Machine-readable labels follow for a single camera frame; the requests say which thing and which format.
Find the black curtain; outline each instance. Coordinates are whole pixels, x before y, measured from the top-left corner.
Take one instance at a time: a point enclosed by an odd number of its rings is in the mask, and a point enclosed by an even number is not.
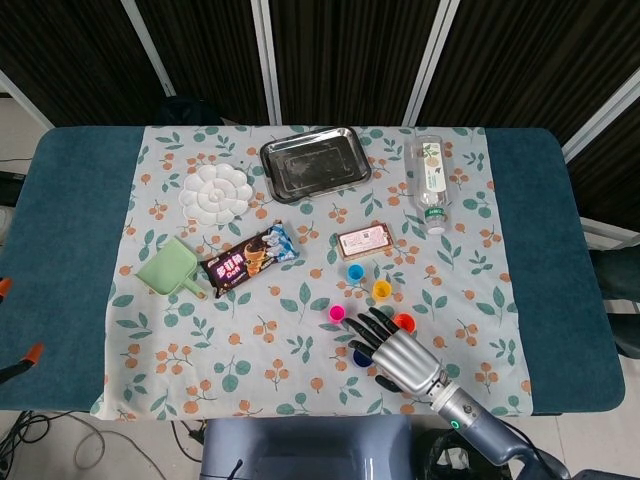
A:
[[[568,166],[580,215],[640,232],[640,100]]]
[[[269,123],[249,0],[137,4],[178,94],[239,123]]]
[[[463,0],[418,125],[544,127],[566,142],[640,67],[637,0]]]
[[[3,0],[0,69],[55,125],[144,125],[164,92],[119,0]]]
[[[437,0],[271,0],[282,119],[402,122]]]

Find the red cup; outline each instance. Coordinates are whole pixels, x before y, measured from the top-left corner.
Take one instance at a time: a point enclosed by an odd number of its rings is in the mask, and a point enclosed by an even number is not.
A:
[[[408,333],[413,333],[416,331],[416,321],[408,313],[397,314],[395,317],[393,317],[393,323],[395,323],[398,327],[407,331]]]

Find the blue cup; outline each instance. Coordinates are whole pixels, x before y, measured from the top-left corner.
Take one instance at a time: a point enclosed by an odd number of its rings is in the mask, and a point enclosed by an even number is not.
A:
[[[373,363],[369,357],[367,357],[364,353],[360,353],[357,350],[353,351],[353,361],[355,362],[356,365],[362,368],[367,368],[369,365]]]
[[[358,284],[360,280],[362,280],[362,277],[364,277],[364,267],[362,265],[354,263],[347,269],[347,280],[349,280],[349,283]]]

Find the flower-shaped palette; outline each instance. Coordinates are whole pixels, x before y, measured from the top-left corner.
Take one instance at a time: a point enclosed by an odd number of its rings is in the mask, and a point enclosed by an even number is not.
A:
[[[184,181],[178,199],[182,213],[202,226],[226,225],[249,208],[253,189],[231,165],[205,165]]]

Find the floor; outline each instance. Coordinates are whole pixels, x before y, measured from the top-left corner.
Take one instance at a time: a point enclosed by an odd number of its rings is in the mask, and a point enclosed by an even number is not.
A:
[[[44,133],[12,99],[0,99],[0,170],[26,173],[38,139]],[[632,313],[627,302],[610,303],[608,309]],[[640,361],[620,359],[627,393],[622,405],[611,412],[596,414],[565,414],[559,417],[510,419],[541,449],[563,461],[576,474],[586,468],[599,469],[630,476],[640,475]],[[134,440],[163,472],[166,478],[198,478],[199,464],[187,459],[178,450],[170,424],[140,422],[123,424],[103,422],[86,414],[78,418],[100,430],[113,430]],[[0,436],[13,423],[17,412],[0,411]],[[438,425],[435,417],[416,417],[414,424]],[[187,451],[200,457],[202,448],[185,435],[182,425],[176,425]],[[92,469],[74,465],[76,446],[90,430],[80,422],[63,417],[52,423],[51,431],[40,442],[18,449],[10,479],[108,479],[161,478],[151,464],[124,438],[105,433],[104,458]],[[80,466],[94,463],[101,451],[97,437],[92,437],[77,451]]]

